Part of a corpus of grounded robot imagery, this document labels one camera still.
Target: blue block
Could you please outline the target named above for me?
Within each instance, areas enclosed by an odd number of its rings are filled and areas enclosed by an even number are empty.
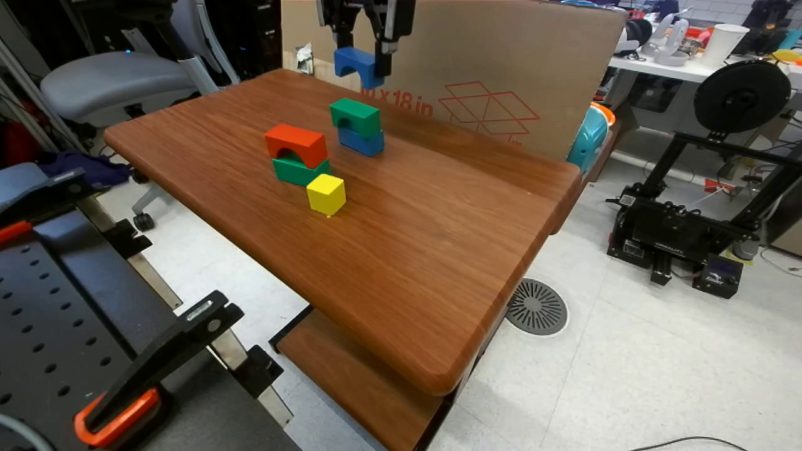
[[[350,149],[354,152],[360,152],[360,156],[380,156],[382,152],[382,132],[360,135],[357,130],[337,127],[337,135],[340,135],[340,145]]]
[[[355,48],[337,48],[332,52],[332,73],[337,78],[357,73],[364,90],[376,90],[382,86],[382,78],[376,78],[376,58]]]

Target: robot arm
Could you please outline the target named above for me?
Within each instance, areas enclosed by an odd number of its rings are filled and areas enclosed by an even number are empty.
[[[386,78],[401,36],[410,36],[416,0],[319,0],[320,26],[332,30],[336,48],[354,48],[357,10],[365,10],[374,27],[374,76]]]

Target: black clamp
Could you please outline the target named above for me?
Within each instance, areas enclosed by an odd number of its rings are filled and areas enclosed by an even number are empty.
[[[206,350],[243,310],[218,291],[176,318],[122,374],[122,378],[75,414],[72,429],[85,446],[106,448],[141,429],[159,405],[158,383]]]

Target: black wheel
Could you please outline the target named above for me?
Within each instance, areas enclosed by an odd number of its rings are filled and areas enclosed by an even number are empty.
[[[136,214],[136,215],[132,215],[132,225],[136,225],[138,230],[153,230],[153,229],[154,229],[154,221],[153,221],[148,214]]]
[[[613,225],[613,230],[608,234],[608,243],[606,243],[606,256],[618,256],[622,251],[622,234],[618,234],[618,225]]]
[[[144,172],[141,172],[141,171],[132,171],[129,177],[132,177],[138,185],[143,185],[143,182],[151,180],[151,177],[148,177]]]

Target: green block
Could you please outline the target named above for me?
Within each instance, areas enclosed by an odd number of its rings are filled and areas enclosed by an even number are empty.
[[[350,127],[364,137],[380,132],[380,111],[367,104],[340,99],[327,111],[336,127]]]
[[[307,185],[320,172],[330,172],[330,164],[322,161],[319,167],[307,167],[295,156],[280,156],[280,157],[273,157],[273,171],[276,171],[276,177],[282,180],[282,182]]]

